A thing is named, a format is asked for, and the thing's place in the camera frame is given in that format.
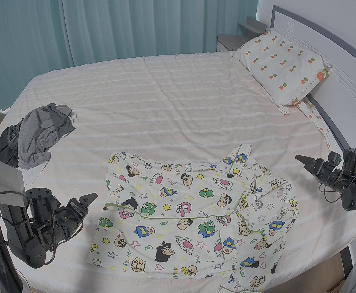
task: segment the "bed sheet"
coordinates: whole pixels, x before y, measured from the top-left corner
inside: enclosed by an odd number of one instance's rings
[[[219,277],[121,278],[86,263],[95,230],[91,215],[106,200],[107,161],[112,152],[123,150],[156,161],[214,161],[234,146],[250,143],[251,155],[262,165],[292,180],[299,218],[286,236],[271,286],[335,255],[356,238],[356,211],[344,211],[341,202],[327,203],[313,176],[294,159],[296,154],[327,157],[323,135],[298,108],[281,114],[228,52],[118,59],[37,76],[6,115],[0,134],[30,110],[49,103],[73,108],[78,115],[76,129],[50,149],[51,161],[33,187],[51,189],[61,203],[92,192],[99,198],[90,206],[82,232],[58,248],[52,264],[35,270],[12,256],[37,289],[218,291],[223,280]]]

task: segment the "curtain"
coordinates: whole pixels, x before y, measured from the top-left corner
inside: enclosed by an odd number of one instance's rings
[[[258,0],[0,0],[0,109],[48,71],[117,58],[214,52]]]

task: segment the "nightstand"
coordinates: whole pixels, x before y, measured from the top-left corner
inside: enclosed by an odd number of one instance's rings
[[[244,24],[238,23],[238,26],[244,29],[244,36],[218,35],[217,52],[236,51],[242,44],[262,35],[266,31],[265,24],[249,16]]]

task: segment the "floor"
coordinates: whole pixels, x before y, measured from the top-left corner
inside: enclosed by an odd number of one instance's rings
[[[0,123],[5,114],[0,113]],[[341,255],[337,254],[327,261],[311,268],[303,274],[267,290],[267,293],[337,293],[339,284],[344,278]],[[33,293],[44,293],[32,288]]]

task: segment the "green cartoon character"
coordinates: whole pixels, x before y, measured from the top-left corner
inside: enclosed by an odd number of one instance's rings
[[[145,202],[141,208],[141,212],[146,214],[146,216],[153,215],[155,213],[156,205],[154,203]]]
[[[198,226],[198,229],[199,229],[198,234],[201,234],[203,238],[213,236],[216,231],[215,224],[211,220],[200,224]]]
[[[113,226],[113,222],[109,220],[108,218],[99,218],[98,223],[101,227],[107,229]]]
[[[203,198],[213,198],[213,191],[208,188],[202,189],[198,194]]]

